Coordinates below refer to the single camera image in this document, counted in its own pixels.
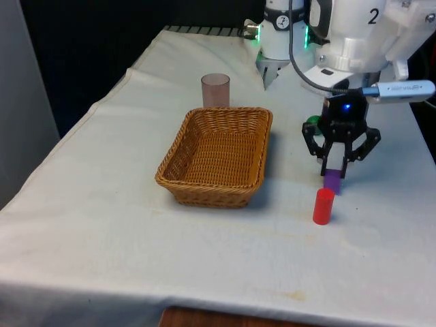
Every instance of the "wooden floor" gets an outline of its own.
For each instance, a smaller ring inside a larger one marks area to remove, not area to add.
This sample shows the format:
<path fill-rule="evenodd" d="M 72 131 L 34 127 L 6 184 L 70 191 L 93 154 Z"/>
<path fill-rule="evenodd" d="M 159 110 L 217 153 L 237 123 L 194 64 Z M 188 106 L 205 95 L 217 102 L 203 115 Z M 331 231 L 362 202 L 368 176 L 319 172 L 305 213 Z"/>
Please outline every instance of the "wooden floor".
<path fill-rule="evenodd" d="M 169 308 L 161 317 L 159 327 L 310 327 L 293 322 L 279 322 L 243 315 L 229 315 L 196 309 Z"/>

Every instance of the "white tablecloth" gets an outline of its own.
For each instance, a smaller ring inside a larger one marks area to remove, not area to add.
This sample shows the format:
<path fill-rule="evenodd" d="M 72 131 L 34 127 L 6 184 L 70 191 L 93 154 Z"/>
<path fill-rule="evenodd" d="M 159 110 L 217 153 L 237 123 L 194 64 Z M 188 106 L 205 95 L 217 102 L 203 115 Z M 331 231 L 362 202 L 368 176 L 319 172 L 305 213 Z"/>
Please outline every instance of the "white tablecloth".
<path fill-rule="evenodd" d="M 170 305 L 318 324 L 436 324 L 436 169 L 408 105 L 370 108 L 382 140 L 349 168 L 332 222 L 301 125 L 322 98 L 249 43 L 162 32 L 0 214 L 0 322 L 149 326 Z M 177 204 L 154 175 L 200 78 L 274 114 L 266 180 L 243 210 Z"/>

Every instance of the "gray wall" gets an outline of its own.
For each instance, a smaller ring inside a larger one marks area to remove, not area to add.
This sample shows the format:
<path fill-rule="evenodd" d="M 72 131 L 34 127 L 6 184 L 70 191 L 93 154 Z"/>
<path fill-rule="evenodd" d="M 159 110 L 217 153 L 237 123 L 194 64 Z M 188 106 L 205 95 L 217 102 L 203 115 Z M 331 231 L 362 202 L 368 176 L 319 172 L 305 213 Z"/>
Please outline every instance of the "gray wall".
<path fill-rule="evenodd" d="M 0 0 L 0 208 L 59 140 L 18 0 Z"/>

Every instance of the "cable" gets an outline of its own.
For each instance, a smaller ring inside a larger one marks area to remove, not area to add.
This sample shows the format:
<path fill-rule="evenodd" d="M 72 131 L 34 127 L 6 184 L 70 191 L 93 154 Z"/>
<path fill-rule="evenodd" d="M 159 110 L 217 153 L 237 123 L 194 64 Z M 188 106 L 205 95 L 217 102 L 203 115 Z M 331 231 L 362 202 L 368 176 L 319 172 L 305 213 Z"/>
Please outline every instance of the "cable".
<path fill-rule="evenodd" d="M 355 94 L 355 95 L 363 95 L 363 90 L 362 88 L 359 89 L 336 89 L 336 88 L 332 88 L 332 87 L 323 87 L 322 85 L 318 85 L 315 82 L 313 82 L 312 80 L 309 80 L 306 75 L 304 75 L 304 73 L 300 70 L 300 68 L 298 68 L 297 66 L 297 62 L 295 62 L 295 58 L 294 58 L 294 49 L 293 49 L 293 45 L 294 45 L 294 23 L 292 22 L 292 3 L 293 0 L 289 0 L 289 59 L 291 61 L 292 67 L 294 68 L 295 72 L 301 77 L 302 80 L 304 80 L 307 84 L 309 84 L 311 87 L 321 90 L 321 91 L 325 91 L 325 92 L 329 92 L 329 93 L 334 93 L 334 94 Z"/>

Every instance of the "wicker basket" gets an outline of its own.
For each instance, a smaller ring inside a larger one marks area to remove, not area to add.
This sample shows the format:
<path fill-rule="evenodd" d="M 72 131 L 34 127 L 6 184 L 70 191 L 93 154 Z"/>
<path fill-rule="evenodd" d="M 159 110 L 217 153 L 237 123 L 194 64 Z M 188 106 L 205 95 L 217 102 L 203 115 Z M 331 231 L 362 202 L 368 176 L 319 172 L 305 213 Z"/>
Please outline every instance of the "wicker basket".
<path fill-rule="evenodd" d="M 273 114 L 263 108 L 187 113 L 156 181 L 181 204 L 242 208 L 264 180 Z"/>

